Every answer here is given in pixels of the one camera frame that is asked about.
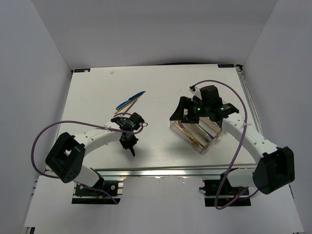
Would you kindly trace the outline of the black knife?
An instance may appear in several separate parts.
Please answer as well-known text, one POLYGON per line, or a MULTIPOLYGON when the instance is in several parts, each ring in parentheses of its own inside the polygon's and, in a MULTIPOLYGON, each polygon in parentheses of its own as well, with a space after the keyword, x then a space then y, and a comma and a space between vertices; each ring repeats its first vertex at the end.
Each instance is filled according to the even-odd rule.
POLYGON ((131 151, 132 156, 135 157, 136 154, 135 154, 135 150, 134 150, 134 146, 133 145, 129 148, 129 150, 131 151))

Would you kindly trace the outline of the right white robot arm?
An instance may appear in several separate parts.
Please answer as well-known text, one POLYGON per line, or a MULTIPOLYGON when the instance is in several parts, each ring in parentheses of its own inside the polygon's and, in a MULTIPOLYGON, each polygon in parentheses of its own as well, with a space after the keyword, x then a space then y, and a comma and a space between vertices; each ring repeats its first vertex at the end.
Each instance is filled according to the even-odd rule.
POLYGON ((247 114, 225 103, 214 85, 200 89, 193 85, 190 90, 193 97, 181 97, 172 116, 188 124, 198 124, 201 117, 207 117, 238 141, 228 169, 220 175, 217 195, 221 192, 230 195, 238 187, 253 187, 268 195, 295 180, 294 153, 289 147, 279 147, 250 126, 247 114), (241 148, 251 155, 255 169, 233 167, 241 148))

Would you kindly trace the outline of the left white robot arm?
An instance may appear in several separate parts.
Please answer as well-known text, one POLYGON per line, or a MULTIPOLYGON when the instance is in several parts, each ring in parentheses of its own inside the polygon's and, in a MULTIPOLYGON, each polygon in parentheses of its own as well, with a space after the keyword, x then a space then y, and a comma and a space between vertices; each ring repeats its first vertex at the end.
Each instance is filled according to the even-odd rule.
POLYGON ((134 146, 138 142, 136 134, 147 126, 138 113, 127 113, 125 117, 116 114, 102 126, 79 121, 68 123, 92 126, 94 129, 78 135, 68 132, 60 134, 45 163, 63 183, 74 181, 94 195, 102 191, 104 179, 95 170, 83 165, 85 156, 115 141, 120 142, 123 149, 130 150, 132 156, 135 156, 134 146))

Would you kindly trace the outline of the gold fork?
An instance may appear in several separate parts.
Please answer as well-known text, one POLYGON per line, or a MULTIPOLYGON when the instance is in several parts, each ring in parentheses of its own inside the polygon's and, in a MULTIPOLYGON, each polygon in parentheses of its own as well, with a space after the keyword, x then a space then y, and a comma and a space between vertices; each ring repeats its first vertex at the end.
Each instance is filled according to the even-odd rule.
POLYGON ((191 133, 184 127, 184 125, 181 122, 178 121, 177 124, 186 133, 186 135, 188 136, 192 144, 199 145, 199 142, 195 138, 192 137, 191 133))

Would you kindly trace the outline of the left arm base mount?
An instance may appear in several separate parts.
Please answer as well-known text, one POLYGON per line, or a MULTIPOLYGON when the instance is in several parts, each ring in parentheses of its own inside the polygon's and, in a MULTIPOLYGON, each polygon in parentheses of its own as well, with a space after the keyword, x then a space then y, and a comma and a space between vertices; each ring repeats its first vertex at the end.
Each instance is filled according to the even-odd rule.
POLYGON ((104 177, 103 184, 95 190, 75 183, 72 204, 85 205, 117 205, 123 193, 124 178, 104 177))

